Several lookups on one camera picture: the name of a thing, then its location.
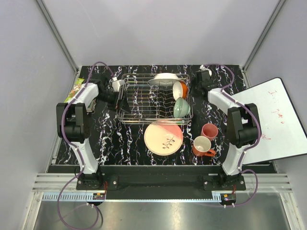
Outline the orange bowl white inside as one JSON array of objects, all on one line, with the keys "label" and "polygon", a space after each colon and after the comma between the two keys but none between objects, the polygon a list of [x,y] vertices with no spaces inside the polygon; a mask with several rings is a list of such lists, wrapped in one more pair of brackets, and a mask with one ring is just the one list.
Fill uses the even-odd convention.
[{"label": "orange bowl white inside", "polygon": [[173,97],[175,101],[179,98],[186,99],[188,94],[188,87],[184,82],[177,81],[173,85]]}]

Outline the chrome wire dish rack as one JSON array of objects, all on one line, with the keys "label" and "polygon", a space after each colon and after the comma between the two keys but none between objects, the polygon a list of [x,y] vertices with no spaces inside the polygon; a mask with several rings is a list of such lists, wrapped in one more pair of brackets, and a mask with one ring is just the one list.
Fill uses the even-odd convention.
[{"label": "chrome wire dish rack", "polygon": [[120,87],[119,99],[129,108],[129,111],[118,110],[117,118],[123,124],[150,124],[163,122],[165,124],[186,125],[193,118],[192,97],[186,101],[190,111],[183,118],[174,117],[175,99],[172,88],[173,80],[149,83],[156,73],[124,74],[124,85]]}]

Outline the pale green bowl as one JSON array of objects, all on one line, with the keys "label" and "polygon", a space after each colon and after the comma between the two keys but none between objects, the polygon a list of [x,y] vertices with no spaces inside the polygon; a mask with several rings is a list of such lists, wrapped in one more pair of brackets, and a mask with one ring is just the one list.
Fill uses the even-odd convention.
[{"label": "pale green bowl", "polygon": [[183,118],[187,116],[189,113],[190,113],[189,103],[182,97],[179,97],[174,105],[174,111],[173,111],[174,118]]}]

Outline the white grey-rimmed plate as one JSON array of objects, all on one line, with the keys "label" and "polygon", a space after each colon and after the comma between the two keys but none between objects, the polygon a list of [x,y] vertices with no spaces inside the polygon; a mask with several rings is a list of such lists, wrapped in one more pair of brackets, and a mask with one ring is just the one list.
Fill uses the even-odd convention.
[{"label": "white grey-rimmed plate", "polygon": [[157,86],[172,86],[176,82],[185,82],[183,79],[179,78],[173,73],[159,73],[153,79],[147,81],[149,85]]}]

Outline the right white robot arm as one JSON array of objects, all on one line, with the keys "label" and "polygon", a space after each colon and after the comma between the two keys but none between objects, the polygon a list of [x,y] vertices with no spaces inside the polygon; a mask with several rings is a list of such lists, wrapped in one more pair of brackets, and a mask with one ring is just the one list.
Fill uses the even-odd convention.
[{"label": "right white robot arm", "polygon": [[247,151],[258,145],[261,127],[258,108],[254,103],[242,104],[224,88],[213,82],[208,69],[199,70],[190,82],[190,94],[214,104],[227,116],[225,137],[229,140],[226,159],[215,181],[224,190],[232,189],[241,181],[243,159]]}]

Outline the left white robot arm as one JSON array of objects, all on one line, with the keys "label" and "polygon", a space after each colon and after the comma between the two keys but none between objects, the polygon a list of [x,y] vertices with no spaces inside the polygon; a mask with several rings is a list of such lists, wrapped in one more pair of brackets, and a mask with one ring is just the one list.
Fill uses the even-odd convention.
[{"label": "left white robot arm", "polygon": [[119,96],[124,83],[124,80],[116,77],[112,78],[110,87],[106,79],[83,80],[72,98],[56,106],[58,136],[73,150],[80,167],[75,177],[78,185],[85,189],[97,190],[104,184],[103,174],[89,142],[87,108],[93,100],[98,99],[114,111],[130,112],[128,103]]}]

